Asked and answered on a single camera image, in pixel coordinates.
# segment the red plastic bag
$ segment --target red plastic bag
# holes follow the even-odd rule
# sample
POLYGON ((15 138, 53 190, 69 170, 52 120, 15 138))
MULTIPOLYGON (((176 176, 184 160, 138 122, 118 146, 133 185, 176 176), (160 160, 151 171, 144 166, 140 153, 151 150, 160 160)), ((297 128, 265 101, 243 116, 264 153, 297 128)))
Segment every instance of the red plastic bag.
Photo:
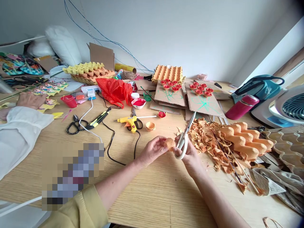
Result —
POLYGON ((123 100, 126 100, 127 105, 131 105, 131 84, 124 83, 122 80, 116 79, 96 79, 97 84, 101 88, 102 96, 111 104, 124 108, 123 100))

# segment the red thermos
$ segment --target red thermos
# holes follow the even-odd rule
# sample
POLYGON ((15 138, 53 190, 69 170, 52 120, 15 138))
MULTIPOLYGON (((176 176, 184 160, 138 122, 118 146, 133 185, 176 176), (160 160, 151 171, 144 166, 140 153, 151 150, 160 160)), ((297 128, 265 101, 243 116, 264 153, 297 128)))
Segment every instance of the red thermos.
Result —
POLYGON ((259 103, 259 99, 252 96, 246 95, 242 99, 233 105, 228 112, 226 112, 225 116, 232 120, 238 120, 243 115, 245 115, 254 105, 259 103))

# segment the white-handled scissors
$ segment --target white-handled scissors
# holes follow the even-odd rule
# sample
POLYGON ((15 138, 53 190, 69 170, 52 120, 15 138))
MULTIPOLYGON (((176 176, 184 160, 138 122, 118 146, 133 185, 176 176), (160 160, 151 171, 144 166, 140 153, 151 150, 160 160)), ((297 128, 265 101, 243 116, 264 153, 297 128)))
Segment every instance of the white-handled scissors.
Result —
POLYGON ((182 153, 181 153, 180 156, 175 155, 175 158, 178 159, 178 160, 183 159, 184 156, 185 156, 185 154, 186 154, 187 147, 188 147, 188 140, 189 140, 189 138, 188 138, 188 131, 189 131, 191 125, 192 125, 192 122, 193 122, 193 120, 195 118, 195 115, 196 115, 196 112, 193 113, 191 119, 188 122, 188 125, 186 126, 185 131, 183 131, 180 134, 180 139, 178 140, 176 147, 178 149, 180 149, 180 150, 183 148, 183 146, 184 146, 184 148, 183 148, 182 153))

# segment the pixelated blur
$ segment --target pixelated blur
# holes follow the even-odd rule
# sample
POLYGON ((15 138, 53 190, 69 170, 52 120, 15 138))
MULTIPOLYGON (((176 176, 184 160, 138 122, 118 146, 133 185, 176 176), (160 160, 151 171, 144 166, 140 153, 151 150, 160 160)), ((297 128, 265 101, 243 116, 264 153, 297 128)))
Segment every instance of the pixelated blur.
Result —
POLYGON ((42 150, 42 210, 56 211, 104 170, 103 143, 51 144, 42 150))

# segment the person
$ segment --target person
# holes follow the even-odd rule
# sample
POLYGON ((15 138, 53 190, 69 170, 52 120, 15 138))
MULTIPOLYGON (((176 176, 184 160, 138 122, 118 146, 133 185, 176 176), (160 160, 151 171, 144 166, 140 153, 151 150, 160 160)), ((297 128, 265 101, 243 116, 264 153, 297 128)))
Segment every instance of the person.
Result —
POLYGON ((22 92, 15 107, 0 110, 0 180, 15 168, 34 148, 40 131, 53 121, 53 116, 37 111, 46 94, 22 92))
MULTIPOLYGON (((79 192, 59 210, 53 211, 40 227, 103 227, 108 223, 107 211, 126 186, 145 167, 168 151, 164 147, 165 140, 163 136, 152 139, 135 160, 103 181, 79 192)), ((173 151, 176 155, 181 155, 180 149, 174 147, 173 151)), ((219 228, 250 227, 207 175, 206 168, 190 140, 182 161, 219 228)))

